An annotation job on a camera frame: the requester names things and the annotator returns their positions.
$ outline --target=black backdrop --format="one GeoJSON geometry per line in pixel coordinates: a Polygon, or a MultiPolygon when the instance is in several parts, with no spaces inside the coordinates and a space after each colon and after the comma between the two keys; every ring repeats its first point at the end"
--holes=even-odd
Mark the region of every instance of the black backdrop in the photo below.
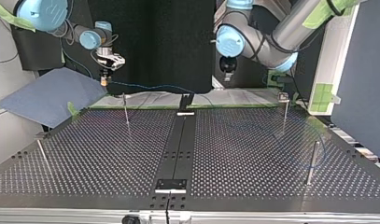
{"type": "MultiPolygon", "coordinates": [[[[114,49],[127,64],[114,81],[211,90],[215,0],[89,0],[94,21],[110,21],[120,38],[114,49]]],[[[111,84],[112,94],[142,91],[111,84]]],[[[158,91],[182,92],[175,89],[158,91]]]]}

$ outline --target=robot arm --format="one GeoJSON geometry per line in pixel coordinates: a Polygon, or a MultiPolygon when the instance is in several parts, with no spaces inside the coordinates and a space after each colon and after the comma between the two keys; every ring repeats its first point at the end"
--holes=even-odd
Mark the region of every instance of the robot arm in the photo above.
{"type": "Polygon", "coordinates": [[[303,26],[320,1],[327,1],[334,13],[341,14],[332,0],[299,0],[271,35],[249,26],[253,0],[228,0],[227,11],[218,29],[217,49],[223,56],[221,69],[231,73],[232,58],[243,55],[269,69],[288,71],[297,61],[300,45],[316,30],[303,26]]]}
{"type": "Polygon", "coordinates": [[[104,68],[101,81],[104,86],[112,72],[125,64],[125,59],[113,52],[112,44],[118,36],[112,35],[111,23],[97,21],[94,28],[88,28],[70,22],[66,19],[67,0],[0,0],[0,5],[14,16],[30,21],[38,31],[78,42],[92,50],[91,56],[104,68]]]}

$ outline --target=black center rail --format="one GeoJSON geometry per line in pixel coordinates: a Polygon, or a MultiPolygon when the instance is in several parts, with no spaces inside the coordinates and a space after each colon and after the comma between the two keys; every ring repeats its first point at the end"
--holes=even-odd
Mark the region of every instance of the black center rail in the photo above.
{"type": "Polygon", "coordinates": [[[0,207],[380,214],[380,169],[301,109],[194,112],[85,111],[0,165],[0,207]]]}

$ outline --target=black cable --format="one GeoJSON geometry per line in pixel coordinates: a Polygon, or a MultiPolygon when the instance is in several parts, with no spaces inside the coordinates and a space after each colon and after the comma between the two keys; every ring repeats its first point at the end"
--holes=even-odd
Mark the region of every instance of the black cable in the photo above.
{"type": "Polygon", "coordinates": [[[170,195],[169,195],[169,199],[167,200],[166,210],[165,210],[165,214],[166,214],[166,224],[170,224],[170,218],[169,218],[169,203],[170,203],[170,195]]]}
{"type": "Polygon", "coordinates": [[[3,19],[1,19],[0,17],[0,22],[3,23],[4,27],[6,27],[7,31],[9,31],[11,33],[11,29],[9,29],[9,27],[6,25],[6,23],[3,21],[3,19]]]}
{"type": "Polygon", "coordinates": [[[239,34],[241,34],[242,37],[245,38],[248,45],[251,47],[251,50],[253,51],[253,56],[251,58],[257,58],[258,59],[258,52],[256,51],[256,49],[254,49],[254,46],[251,44],[250,39],[248,39],[248,37],[241,30],[239,30],[236,26],[229,24],[229,23],[222,23],[219,27],[221,27],[221,26],[229,26],[229,27],[235,29],[239,34]]]}
{"type": "Polygon", "coordinates": [[[327,0],[327,4],[329,4],[330,9],[334,12],[335,16],[344,15],[345,10],[339,11],[335,4],[333,4],[332,0],[327,0]]]}
{"type": "Polygon", "coordinates": [[[228,15],[233,14],[233,13],[241,14],[242,16],[244,16],[246,18],[247,24],[250,24],[250,19],[248,18],[248,16],[245,13],[241,12],[241,11],[229,11],[229,12],[226,12],[226,13],[224,13],[224,15],[221,16],[221,18],[219,18],[215,22],[215,24],[218,24],[219,22],[223,21],[228,15]]]}
{"type": "Polygon", "coordinates": [[[19,56],[19,53],[17,52],[17,53],[15,54],[15,56],[13,56],[12,58],[7,59],[7,60],[4,60],[4,61],[1,61],[0,63],[9,63],[9,62],[12,62],[12,61],[14,61],[18,56],[19,56]]]}
{"type": "Polygon", "coordinates": [[[271,38],[268,38],[266,37],[268,43],[270,45],[272,45],[274,48],[276,48],[277,50],[279,50],[280,52],[283,52],[283,53],[288,53],[288,54],[292,54],[292,53],[298,53],[298,52],[301,52],[303,50],[306,50],[308,49],[309,47],[311,47],[311,45],[315,42],[315,40],[318,38],[318,36],[323,32],[322,29],[320,29],[321,27],[323,27],[323,25],[321,25],[319,28],[318,28],[318,31],[317,31],[317,34],[310,40],[308,41],[308,43],[303,46],[302,48],[300,49],[296,49],[296,50],[290,50],[290,49],[284,49],[283,47],[281,47],[277,41],[274,39],[274,34],[271,34],[271,38]]]}
{"type": "Polygon", "coordinates": [[[300,96],[301,100],[303,101],[303,104],[305,105],[306,110],[309,110],[309,107],[308,107],[308,105],[305,103],[305,101],[304,101],[304,99],[303,99],[303,95],[302,95],[301,92],[300,92],[300,88],[298,88],[297,81],[295,80],[294,72],[293,72],[292,69],[293,69],[293,67],[291,67],[291,69],[290,69],[291,75],[289,75],[289,74],[286,74],[286,75],[292,78],[292,81],[294,82],[294,86],[295,86],[295,89],[296,89],[297,92],[298,92],[298,95],[300,96]]]}
{"type": "MultiPolygon", "coordinates": [[[[243,13],[241,11],[229,11],[229,12],[225,13],[216,23],[219,23],[220,21],[224,20],[225,17],[227,17],[228,15],[233,14],[233,13],[238,13],[238,14],[243,15],[246,18],[246,20],[247,20],[247,25],[250,24],[250,19],[247,17],[247,15],[245,13],[243,13]]],[[[248,45],[251,47],[251,50],[253,51],[253,56],[251,56],[250,59],[251,60],[256,59],[257,62],[260,62],[259,53],[260,53],[260,51],[262,49],[263,43],[265,42],[265,36],[262,38],[262,40],[261,40],[261,42],[259,44],[259,47],[256,50],[254,48],[253,44],[250,42],[250,39],[248,39],[247,36],[241,30],[239,30],[236,26],[234,26],[232,24],[228,24],[228,23],[222,23],[221,25],[218,26],[218,28],[220,28],[222,25],[229,26],[229,27],[235,29],[239,34],[241,34],[242,37],[245,38],[245,40],[248,43],[248,45]]]]}

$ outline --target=gray cloth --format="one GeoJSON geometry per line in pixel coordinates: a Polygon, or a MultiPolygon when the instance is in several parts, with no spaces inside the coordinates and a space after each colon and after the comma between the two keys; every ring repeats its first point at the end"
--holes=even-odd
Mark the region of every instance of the gray cloth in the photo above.
{"type": "Polygon", "coordinates": [[[76,110],[94,104],[106,95],[100,83],[67,68],[55,69],[35,82],[12,93],[2,101],[0,107],[56,128],[69,119],[72,113],[68,104],[76,110]]]}
{"type": "MultiPolygon", "coordinates": [[[[211,91],[208,94],[195,95],[192,105],[275,105],[277,91],[268,89],[211,91]]],[[[163,91],[140,92],[126,95],[129,107],[178,107],[181,94],[163,91]]],[[[123,107],[122,97],[106,96],[92,107],[123,107]]]]}

